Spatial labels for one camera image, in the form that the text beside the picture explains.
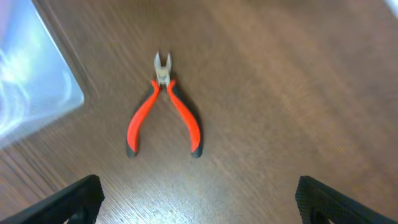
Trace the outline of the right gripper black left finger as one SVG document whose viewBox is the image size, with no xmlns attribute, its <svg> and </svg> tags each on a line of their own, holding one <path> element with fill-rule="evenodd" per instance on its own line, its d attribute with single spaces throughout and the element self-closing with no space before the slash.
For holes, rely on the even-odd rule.
<svg viewBox="0 0 398 224">
<path fill-rule="evenodd" d="M 1 224 L 94 224 L 105 196 L 97 175 L 88 175 Z"/>
</svg>

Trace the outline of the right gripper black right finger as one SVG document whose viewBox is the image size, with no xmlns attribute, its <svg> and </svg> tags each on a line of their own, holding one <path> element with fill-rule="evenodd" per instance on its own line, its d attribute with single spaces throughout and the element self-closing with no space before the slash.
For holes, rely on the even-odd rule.
<svg viewBox="0 0 398 224">
<path fill-rule="evenodd" d="M 397 224 L 310 176 L 301 176 L 295 193 L 304 224 Z"/>
</svg>

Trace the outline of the clear plastic storage box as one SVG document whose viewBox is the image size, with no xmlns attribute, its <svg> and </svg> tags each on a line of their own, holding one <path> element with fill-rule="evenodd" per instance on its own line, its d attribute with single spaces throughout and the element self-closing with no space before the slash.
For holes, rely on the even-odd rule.
<svg viewBox="0 0 398 224">
<path fill-rule="evenodd" d="M 32 1 L 1 1 L 1 148 L 79 108 L 84 94 Z"/>
</svg>

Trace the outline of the red handled pliers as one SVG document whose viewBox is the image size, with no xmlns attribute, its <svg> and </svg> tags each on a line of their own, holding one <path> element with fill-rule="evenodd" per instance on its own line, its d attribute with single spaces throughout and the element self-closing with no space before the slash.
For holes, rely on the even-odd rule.
<svg viewBox="0 0 398 224">
<path fill-rule="evenodd" d="M 200 116 L 194 104 L 184 95 L 177 79 L 173 78 L 172 58 L 167 55 L 165 65 L 162 64 L 160 53 L 154 58 L 155 78 L 150 82 L 148 94 L 138 104 L 129 121 L 126 131 L 126 154 L 129 158 L 136 157 L 139 153 L 139 131 L 146 116 L 157 101 L 161 88 L 164 86 L 172 104 L 179 112 L 190 136 L 190 151 L 194 158 L 201 157 L 203 153 L 203 130 Z"/>
</svg>

